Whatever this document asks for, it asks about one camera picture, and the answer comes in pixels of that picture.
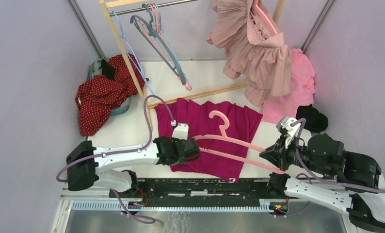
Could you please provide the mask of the dusty pink skirt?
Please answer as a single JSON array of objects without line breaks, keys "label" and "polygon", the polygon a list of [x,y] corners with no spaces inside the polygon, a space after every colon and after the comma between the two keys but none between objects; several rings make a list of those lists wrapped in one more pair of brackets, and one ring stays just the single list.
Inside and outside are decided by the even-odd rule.
[{"label": "dusty pink skirt", "polygon": [[214,0],[216,25],[207,42],[224,49],[224,74],[245,76],[247,100],[260,107],[265,100],[290,92],[292,58],[284,34],[274,35],[264,19],[252,9],[253,0]]}]

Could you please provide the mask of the pink plastic hanger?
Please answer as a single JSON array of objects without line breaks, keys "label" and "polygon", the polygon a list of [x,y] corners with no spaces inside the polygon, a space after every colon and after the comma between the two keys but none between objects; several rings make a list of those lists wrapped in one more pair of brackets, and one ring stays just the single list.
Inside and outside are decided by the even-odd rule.
[{"label": "pink plastic hanger", "polygon": [[274,35],[279,34],[279,30],[276,27],[276,24],[271,16],[271,13],[265,7],[265,5],[261,0],[253,0],[252,9],[255,10],[264,19],[264,21],[270,27]]}]

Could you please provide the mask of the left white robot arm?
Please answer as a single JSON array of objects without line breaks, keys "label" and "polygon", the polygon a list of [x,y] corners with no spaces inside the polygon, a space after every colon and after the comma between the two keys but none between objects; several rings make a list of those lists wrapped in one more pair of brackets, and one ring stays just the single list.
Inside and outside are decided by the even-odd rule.
[{"label": "left white robot arm", "polygon": [[66,158],[67,187],[69,191],[105,187],[132,198],[140,190],[136,173],[118,168],[178,165],[192,162],[199,155],[199,146],[193,138],[160,136],[149,145],[116,148],[94,147],[91,140],[83,141]]}]

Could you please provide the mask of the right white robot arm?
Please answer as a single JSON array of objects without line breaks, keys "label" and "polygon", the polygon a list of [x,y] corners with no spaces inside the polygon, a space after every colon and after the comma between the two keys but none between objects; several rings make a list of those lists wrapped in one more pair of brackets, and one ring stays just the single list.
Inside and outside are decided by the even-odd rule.
[{"label": "right white robot arm", "polygon": [[267,184],[271,197],[305,199],[346,216],[358,228],[385,233],[385,180],[372,157],[346,151],[342,142],[327,134],[311,137],[306,145],[294,141],[286,146],[280,137],[260,157],[282,171],[298,166],[315,180],[341,187],[328,190],[288,174],[272,173]]}]

